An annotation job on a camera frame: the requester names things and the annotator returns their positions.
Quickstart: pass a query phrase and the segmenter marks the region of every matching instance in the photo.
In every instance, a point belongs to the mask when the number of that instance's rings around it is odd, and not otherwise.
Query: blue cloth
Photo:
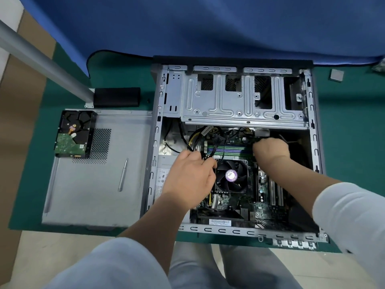
[[[385,0],[21,0],[85,72],[98,50],[134,55],[311,59],[385,54]]]

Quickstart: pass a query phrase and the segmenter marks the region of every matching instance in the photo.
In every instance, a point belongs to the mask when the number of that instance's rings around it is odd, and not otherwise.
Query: white sleeve
[[[385,284],[385,198],[352,183],[336,183],[319,194],[313,219],[379,287]]]
[[[118,237],[97,246],[45,288],[171,289],[171,285],[158,261],[144,246]]]

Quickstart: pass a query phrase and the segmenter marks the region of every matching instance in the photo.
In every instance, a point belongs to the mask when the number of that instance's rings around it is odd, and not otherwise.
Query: barcode sticker
[[[209,225],[231,226],[231,220],[209,219]]]
[[[167,178],[169,171],[170,170],[168,170],[168,169],[160,169],[160,168],[158,169],[158,171],[156,173],[155,199],[154,199],[154,201],[161,196],[162,190],[163,190],[163,184]]]

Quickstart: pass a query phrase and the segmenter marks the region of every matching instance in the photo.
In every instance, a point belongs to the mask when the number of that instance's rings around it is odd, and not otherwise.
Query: cpu fan
[[[216,191],[245,193],[248,186],[248,168],[245,162],[223,160],[216,169]]]

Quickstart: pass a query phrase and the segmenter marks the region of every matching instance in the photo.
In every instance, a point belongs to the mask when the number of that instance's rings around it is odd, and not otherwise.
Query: metal pole
[[[0,20],[0,47],[86,103],[94,93]]]

